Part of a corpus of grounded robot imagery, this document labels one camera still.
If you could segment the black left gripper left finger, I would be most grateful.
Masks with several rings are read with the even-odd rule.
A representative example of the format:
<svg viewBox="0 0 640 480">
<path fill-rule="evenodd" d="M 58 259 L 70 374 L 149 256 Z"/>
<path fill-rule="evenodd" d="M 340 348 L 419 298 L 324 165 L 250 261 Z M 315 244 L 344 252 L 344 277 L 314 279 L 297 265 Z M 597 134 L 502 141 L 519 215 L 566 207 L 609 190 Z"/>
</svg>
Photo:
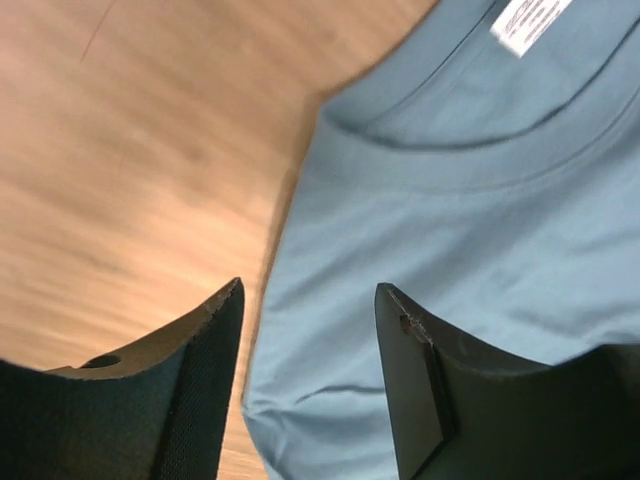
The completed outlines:
<svg viewBox="0 0 640 480">
<path fill-rule="evenodd" d="M 78 368 L 1 364 L 5 479 L 214 479 L 244 315 L 233 279 Z"/>
</svg>

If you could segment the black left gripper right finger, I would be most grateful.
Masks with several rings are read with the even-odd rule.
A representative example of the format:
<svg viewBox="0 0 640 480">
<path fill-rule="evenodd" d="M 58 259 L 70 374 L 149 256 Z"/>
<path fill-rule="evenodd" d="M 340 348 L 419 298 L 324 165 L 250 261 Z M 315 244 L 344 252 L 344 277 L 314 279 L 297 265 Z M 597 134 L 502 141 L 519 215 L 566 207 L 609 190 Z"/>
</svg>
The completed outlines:
<svg viewBox="0 0 640 480">
<path fill-rule="evenodd" d="M 635 479 L 639 348 L 557 365 L 496 348 L 389 283 L 377 340 L 403 479 Z"/>
</svg>

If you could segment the blue grey t shirt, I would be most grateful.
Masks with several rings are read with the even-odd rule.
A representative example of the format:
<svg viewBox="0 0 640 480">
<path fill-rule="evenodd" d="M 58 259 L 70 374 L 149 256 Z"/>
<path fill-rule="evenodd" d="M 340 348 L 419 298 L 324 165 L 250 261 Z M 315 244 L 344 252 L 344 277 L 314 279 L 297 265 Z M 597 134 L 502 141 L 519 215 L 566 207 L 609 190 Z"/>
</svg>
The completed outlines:
<svg viewBox="0 0 640 480">
<path fill-rule="evenodd" d="M 394 479 L 374 291 L 556 363 L 639 338 L 639 5 L 574 1 L 514 55 L 441 1 L 320 109 L 243 414 L 272 479 Z"/>
</svg>

